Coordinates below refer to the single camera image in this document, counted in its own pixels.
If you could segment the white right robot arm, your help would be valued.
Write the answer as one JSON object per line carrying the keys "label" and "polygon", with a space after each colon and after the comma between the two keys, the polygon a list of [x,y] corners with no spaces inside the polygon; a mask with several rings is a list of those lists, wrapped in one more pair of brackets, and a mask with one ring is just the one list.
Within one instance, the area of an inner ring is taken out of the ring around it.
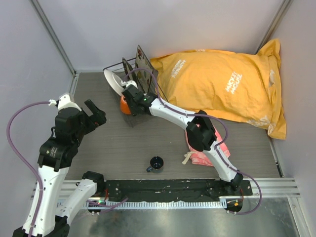
{"label": "white right robot arm", "polygon": [[144,94],[134,85],[129,85],[122,91],[131,113],[148,114],[165,119],[186,131],[189,145],[202,152],[212,162],[218,172],[225,193],[236,194],[241,189],[243,175],[225,155],[220,147],[222,144],[215,134],[215,128],[206,112],[195,113],[174,106],[159,96]]}

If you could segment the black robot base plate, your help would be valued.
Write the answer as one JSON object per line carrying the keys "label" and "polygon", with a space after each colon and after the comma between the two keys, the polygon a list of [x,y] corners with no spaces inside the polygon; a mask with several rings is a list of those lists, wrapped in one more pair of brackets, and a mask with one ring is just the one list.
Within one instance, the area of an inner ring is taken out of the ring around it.
{"label": "black robot base plate", "polygon": [[232,191],[216,179],[143,179],[107,180],[100,194],[115,202],[125,198],[129,202],[202,202],[218,201],[223,196],[251,196],[253,192],[248,180]]}

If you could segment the square floral plate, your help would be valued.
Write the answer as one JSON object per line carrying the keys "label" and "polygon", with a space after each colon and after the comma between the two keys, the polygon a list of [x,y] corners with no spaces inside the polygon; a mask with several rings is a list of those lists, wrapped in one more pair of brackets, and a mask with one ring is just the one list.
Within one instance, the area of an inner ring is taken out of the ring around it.
{"label": "square floral plate", "polygon": [[150,60],[147,58],[140,45],[137,46],[135,68],[142,69],[136,72],[136,76],[143,91],[145,93],[156,94],[155,84],[152,76],[147,71],[144,71],[144,69],[150,71],[155,77],[158,75],[158,71],[151,65]]}

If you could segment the green rimmed white plate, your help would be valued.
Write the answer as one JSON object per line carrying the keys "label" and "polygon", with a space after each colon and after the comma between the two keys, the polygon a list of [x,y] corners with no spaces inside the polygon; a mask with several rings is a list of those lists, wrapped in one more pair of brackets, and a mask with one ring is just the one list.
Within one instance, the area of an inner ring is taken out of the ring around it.
{"label": "green rimmed white plate", "polygon": [[121,97],[125,86],[124,81],[117,74],[107,69],[103,70],[103,74],[112,90]]}

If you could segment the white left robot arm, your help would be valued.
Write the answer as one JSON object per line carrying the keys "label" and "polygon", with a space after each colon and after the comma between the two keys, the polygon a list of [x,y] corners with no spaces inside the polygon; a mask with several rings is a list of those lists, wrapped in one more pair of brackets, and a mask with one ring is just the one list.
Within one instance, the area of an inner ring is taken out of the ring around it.
{"label": "white left robot arm", "polygon": [[37,187],[27,220],[13,232],[15,237],[66,237],[70,225],[81,207],[91,197],[100,197],[105,191],[104,176],[87,171],[64,205],[57,207],[62,184],[83,137],[106,123],[106,114],[90,100],[85,105],[88,116],[68,95],[50,100],[57,107],[55,126],[51,136],[39,150],[38,169],[35,170],[13,147],[13,151],[35,174]]}

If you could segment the orange glass mug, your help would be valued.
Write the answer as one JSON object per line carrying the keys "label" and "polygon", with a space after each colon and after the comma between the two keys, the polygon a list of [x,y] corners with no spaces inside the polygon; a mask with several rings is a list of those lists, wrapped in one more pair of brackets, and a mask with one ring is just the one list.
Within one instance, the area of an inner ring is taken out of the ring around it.
{"label": "orange glass mug", "polygon": [[121,98],[120,98],[120,110],[125,115],[131,115],[132,114],[124,96],[121,96]]}

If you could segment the brown checkered rim plate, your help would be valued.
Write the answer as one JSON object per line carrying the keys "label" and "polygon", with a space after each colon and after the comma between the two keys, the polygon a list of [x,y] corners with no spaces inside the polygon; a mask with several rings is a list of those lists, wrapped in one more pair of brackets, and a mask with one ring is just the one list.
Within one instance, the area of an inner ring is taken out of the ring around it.
{"label": "brown checkered rim plate", "polygon": [[[125,71],[126,75],[134,70],[132,65],[124,57],[122,57],[122,64],[123,64],[123,68],[124,68],[124,71]],[[136,77],[135,76],[136,76],[135,73],[132,72],[132,73],[130,73],[128,75],[128,78],[129,78],[129,80],[136,81]]]}

